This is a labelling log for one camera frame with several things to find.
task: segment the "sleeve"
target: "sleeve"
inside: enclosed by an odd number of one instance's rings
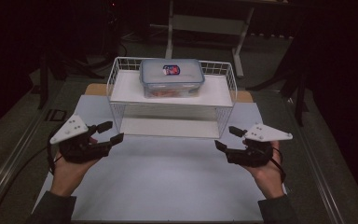
[[[61,197],[46,191],[26,224],[71,223],[76,197]]]
[[[267,199],[258,202],[261,215],[266,224],[295,224],[299,223],[295,210],[287,195],[280,198]]]

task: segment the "red and blue label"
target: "red and blue label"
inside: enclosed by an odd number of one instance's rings
[[[162,71],[166,76],[175,76],[180,74],[180,68],[178,65],[164,65]]]

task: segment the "container lid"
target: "container lid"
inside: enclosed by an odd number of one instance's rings
[[[200,62],[195,59],[144,59],[140,66],[144,84],[203,83]]]

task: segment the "white mounting bracket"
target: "white mounting bracket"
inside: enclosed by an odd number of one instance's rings
[[[293,136],[290,133],[284,133],[280,130],[271,128],[267,125],[257,123],[244,135],[245,138],[257,142],[270,142],[280,140],[290,140]]]
[[[72,115],[50,139],[51,144],[57,144],[71,137],[86,133],[89,130],[86,123],[77,114]]]

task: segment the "human hand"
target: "human hand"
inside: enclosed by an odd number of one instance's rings
[[[271,146],[279,150],[278,141],[272,141]],[[280,153],[275,149],[272,151],[272,159],[281,165]],[[260,167],[242,167],[251,173],[252,177],[255,179],[255,183],[260,188],[261,192],[263,192],[266,199],[283,196],[281,170],[272,161],[269,161],[266,165]]]
[[[90,139],[91,143],[96,143],[94,139]],[[69,197],[80,185],[84,175],[88,169],[97,163],[98,160],[87,161],[84,163],[73,163],[66,161],[60,151],[57,152],[56,158],[59,158],[55,164],[53,183],[50,192],[62,196]]]

